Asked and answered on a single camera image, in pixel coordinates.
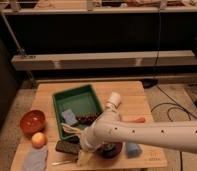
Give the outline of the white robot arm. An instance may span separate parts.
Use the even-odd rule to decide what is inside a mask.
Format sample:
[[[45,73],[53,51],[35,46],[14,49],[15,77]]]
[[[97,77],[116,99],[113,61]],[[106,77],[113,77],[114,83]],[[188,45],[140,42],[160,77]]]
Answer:
[[[197,121],[125,123],[117,110],[106,109],[80,135],[86,152],[95,152],[103,142],[130,142],[197,154]]]

